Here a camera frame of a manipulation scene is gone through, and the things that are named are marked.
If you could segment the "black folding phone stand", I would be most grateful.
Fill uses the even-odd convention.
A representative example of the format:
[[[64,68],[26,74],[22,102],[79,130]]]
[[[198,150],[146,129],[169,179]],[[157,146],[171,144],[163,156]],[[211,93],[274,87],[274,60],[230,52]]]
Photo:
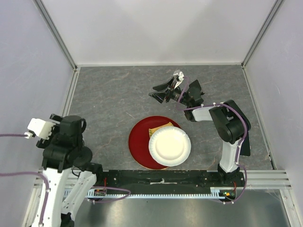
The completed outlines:
[[[202,91],[202,87],[197,79],[189,84],[187,92],[189,96],[202,96],[205,94]]]

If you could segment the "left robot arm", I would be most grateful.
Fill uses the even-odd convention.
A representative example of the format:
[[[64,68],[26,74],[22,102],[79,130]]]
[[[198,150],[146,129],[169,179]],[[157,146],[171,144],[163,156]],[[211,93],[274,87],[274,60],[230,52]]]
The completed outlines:
[[[72,227],[76,214],[92,186],[104,181],[101,164],[92,163],[92,151],[84,145],[86,120],[52,114],[49,121],[33,118],[28,131],[43,149],[41,200],[32,226]]]

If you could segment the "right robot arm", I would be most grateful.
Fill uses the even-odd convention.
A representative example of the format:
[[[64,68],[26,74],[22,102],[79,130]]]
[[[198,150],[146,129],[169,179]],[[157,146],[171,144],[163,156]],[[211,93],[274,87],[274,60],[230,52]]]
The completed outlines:
[[[212,105],[204,105],[202,87],[198,80],[181,90],[177,80],[154,86],[149,96],[159,103],[174,100],[184,106],[183,112],[191,122],[212,121],[223,141],[222,158],[218,164],[217,181],[222,186],[233,182],[240,171],[239,157],[250,156],[249,130],[251,124],[233,100]]]

